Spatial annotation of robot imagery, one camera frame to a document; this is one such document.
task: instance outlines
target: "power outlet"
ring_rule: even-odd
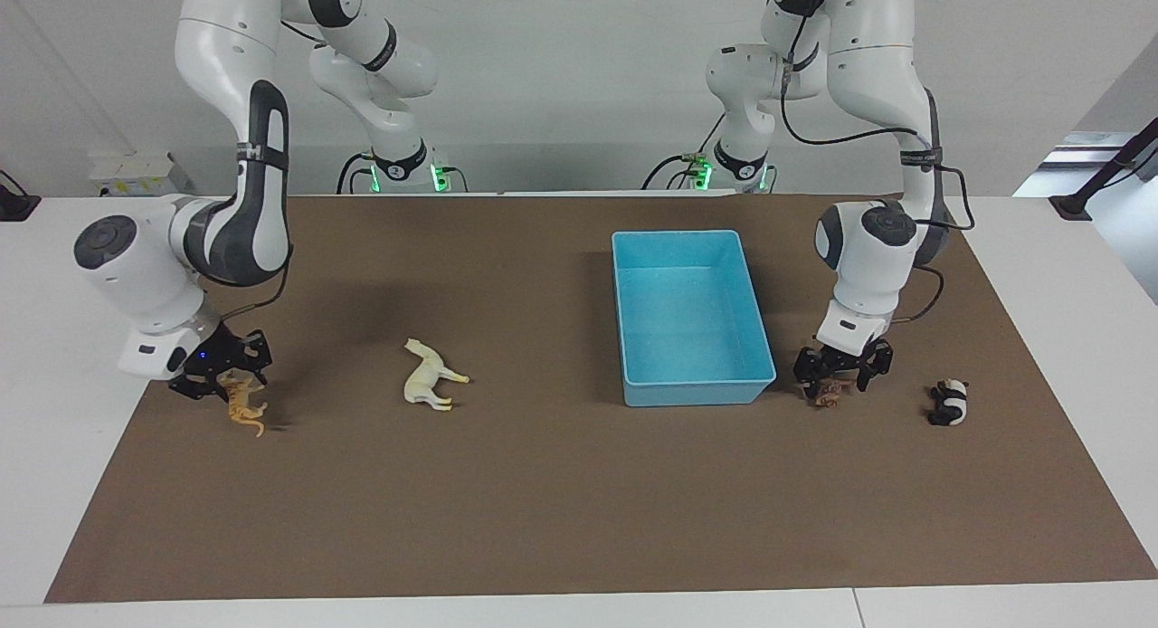
[[[94,158],[88,180],[98,196],[196,193],[193,180],[170,154]]]

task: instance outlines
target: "white table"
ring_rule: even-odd
[[[41,606],[145,389],[116,370],[127,323],[75,271],[72,243],[91,220],[147,204],[49,199],[0,225],[0,626],[1158,626],[1158,582]],[[973,207],[969,243],[1153,558],[1158,307],[1092,225],[1039,199]]]

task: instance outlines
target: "brown mat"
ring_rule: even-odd
[[[294,199],[287,293],[234,322],[270,337],[285,431],[153,385],[47,600],[1153,578],[960,238],[937,309],[889,331],[894,372],[801,401],[831,202]],[[742,236],[780,373],[753,406],[623,406],[610,235],[682,228]],[[403,402],[410,336],[474,378],[439,385],[454,412]],[[944,377],[973,384],[955,429],[922,417]]]

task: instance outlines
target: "white toy horse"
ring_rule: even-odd
[[[413,352],[418,357],[422,357],[423,363],[418,365],[410,379],[406,380],[406,386],[403,388],[403,396],[411,404],[417,404],[426,402],[435,411],[449,411],[453,407],[452,400],[444,400],[434,394],[434,385],[438,384],[439,379],[449,379],[450,381],[459,381],[459,384],[468,384],[470,381],[469,377],[461,375],[446,367],[442,363],[442,357],[438,356],[438,352],[431,350],[430,348],[423,345],[417,339],[411,338],[406,342],[406,350]]]

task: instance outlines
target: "brown toy animal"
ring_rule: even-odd
[[[815,400],[813,400],[813,404],[831,409],[841,402],[841,395],[856,385],[857,382],[850,379],[822,379],[820,381],[820,393],[816,394]]]
[[[256,408],[249,406],[249,394],[265,388],[262,385],[254,386],[255,382],[254,375],[236,368],[218,375],[218,384],[225,388],[229,396],[229,419],[241,425],[256,426],[257,436],[255,438],[261,438],[265,433],[265,424],[257,418],[265,414],[269,404],[263,402],[261,407]]]

